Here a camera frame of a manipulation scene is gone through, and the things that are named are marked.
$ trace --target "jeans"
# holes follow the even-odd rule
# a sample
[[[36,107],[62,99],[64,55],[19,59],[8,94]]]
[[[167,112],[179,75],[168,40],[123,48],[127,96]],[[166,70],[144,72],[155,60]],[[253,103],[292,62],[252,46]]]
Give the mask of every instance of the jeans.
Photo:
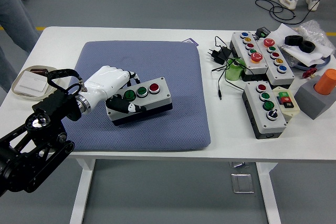
[[[21,0],[0,0],[0,25],[13,42],[28,54],[34,48],[39,34]],[[7,93],[17,73],[6,60],[0,46],[0,87]]]

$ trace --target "black tape roll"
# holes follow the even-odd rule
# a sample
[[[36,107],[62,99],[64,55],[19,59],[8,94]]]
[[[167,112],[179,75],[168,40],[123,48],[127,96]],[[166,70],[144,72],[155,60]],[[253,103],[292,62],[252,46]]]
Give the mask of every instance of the black tape roll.
[[[299,46],[303,42],[303,37],[300,35],[290,35],[285,38],[285,44],[288,46]]]
[[[306,52],[306,53],[311,53],[314,51],[315,49],[315,44],[313,42],[304,40],[300,45],[299,48],[302,52]]]

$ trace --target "table leg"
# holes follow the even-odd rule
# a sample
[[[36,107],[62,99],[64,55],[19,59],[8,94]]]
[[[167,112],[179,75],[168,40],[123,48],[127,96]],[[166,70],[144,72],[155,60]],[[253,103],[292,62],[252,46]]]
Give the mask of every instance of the table leg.
[[[256,163],[269,224],[281,224],[269,172],[277,163]]]
[[[83,221],[86,201],[89,195],[91,179],[96,160],[93,158],[78,158],[77,162],[83,168],[83,171],[78,185],[70,224],[81,224]]]

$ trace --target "gray block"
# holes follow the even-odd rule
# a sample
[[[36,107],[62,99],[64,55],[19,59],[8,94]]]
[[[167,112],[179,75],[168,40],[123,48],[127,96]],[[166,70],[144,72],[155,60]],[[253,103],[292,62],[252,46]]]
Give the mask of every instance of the gray block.
[[[336,101],[336,89],[333,89],[329,95],[322,95],[315,91],[314,85],[320,78],[320,76],[316,76],[309,80],[294,95],[301,111],[313,120],[330,108]]]

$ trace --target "white sneaker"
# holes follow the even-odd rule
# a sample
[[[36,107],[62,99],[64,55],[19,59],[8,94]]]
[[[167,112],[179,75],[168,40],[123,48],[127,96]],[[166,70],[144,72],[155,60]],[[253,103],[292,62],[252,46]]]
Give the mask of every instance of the white sneaker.
[[[280,4],[289,10],[295,10],[298,0],[279,0]]]
[[[315,12],[317,7],[319,6],[320,2],[318,0],[306,0],[306,3],[308,4],[308,10]]]

